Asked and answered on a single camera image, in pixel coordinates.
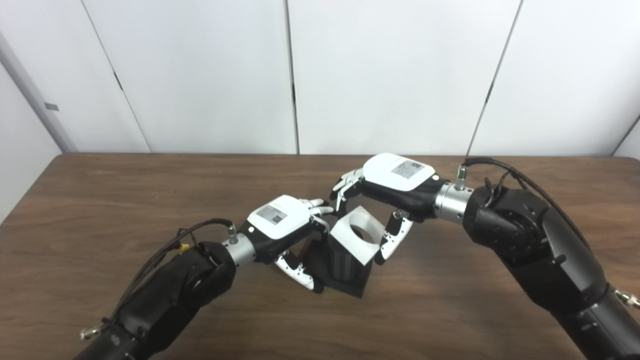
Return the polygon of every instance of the qr code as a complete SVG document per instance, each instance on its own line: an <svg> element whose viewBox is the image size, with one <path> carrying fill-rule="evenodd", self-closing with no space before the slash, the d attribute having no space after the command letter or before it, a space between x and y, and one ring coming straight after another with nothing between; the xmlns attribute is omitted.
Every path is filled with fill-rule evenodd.
<svg viewBox="0 0 640 360"><path fill-rule="evenodd" d="M392 173L402 176L405 179L411 179L418 171L422 170L424 165L411 160L406 160L402 164L396 166Z"/></svg>
<svg viewBox="0 0 640 360"><path fill-rule="evenodd" d="M258 211L256 215L267 220L273 225L278 225L278 223L280 223L282 220L284 220L287 217L287 214L285 214L283 211L280 211L274 208L271 205L267 205L264 208L260 209L260 211Z"/></svg>

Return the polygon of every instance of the black cable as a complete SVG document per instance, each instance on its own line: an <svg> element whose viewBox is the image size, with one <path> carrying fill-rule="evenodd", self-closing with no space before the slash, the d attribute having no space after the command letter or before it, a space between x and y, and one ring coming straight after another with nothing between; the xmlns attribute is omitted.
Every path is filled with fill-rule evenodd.
<svg viewBox="0 0 640 360"><path fill-rule="evenodd" d="M497 167L507 170L508 172L511 172L511 175L515 177L516 180L518 180L519 178L520 180L518 180L518 182L520 183L520 185L522 185L521 181L524 181L525 183L527 183L533 190L536 190L536 192L540 194L540 196L542 196L543 199L545 199L560 214L560 217L562 217L562 219L567 224L569 224L569 227L571 227L571 229L575 232L575 234L578 236L578 238L584 244L584 246L586 246L587 249L591 250L591 247L587 243L587 240L584 238L584 235L582 235L580 230L578 230L578 227L573 223L573 221L569 218L569 216L560 208L560 206L551 198L551 196L549 196L549 194L547 194L540 186L538 186L538 184L536 184L533 180L529 179L525 174L521 173L519 170L512 167L511 165L505 164L501 161L498 161L492 158L467 158L465 159L465 162L461 164L461 166L470 167L476 164L495 165Z"/></svg>
<svg viewBox="0 0 640 360"><path fill-rule="evenodd" d="M180 232L176 237L171 239L167 244L161 247L153 256L151 256L151 258L147 260L147 262L140 268L140 270L138 270L138 273L133 277L133 280L129 283L129 285L127 286L127 289L124 291L124 293L120 297L118 304L113 309L113 313L111 314L111 319L114 319L116 313L118 313L118 310L120 309L120 306L122 306L122 304L129 298L129 296L133 293L133 291L135 291L135 289L146 278L146 276L151 271L153 271L153 269L158 264L160 264L160 262L166 256L166 254L169 251L177 248L177 246L179 245L180 239L187 236L187 234L191 234L193 231L196 231L197 229L203 226L213 225L213 224L221 224L227 227L232 227L234 223L231 220L227 220L223 218L213 218L207 221L203 221L197 225L194 225L189 229L186 229Z"/></svg>

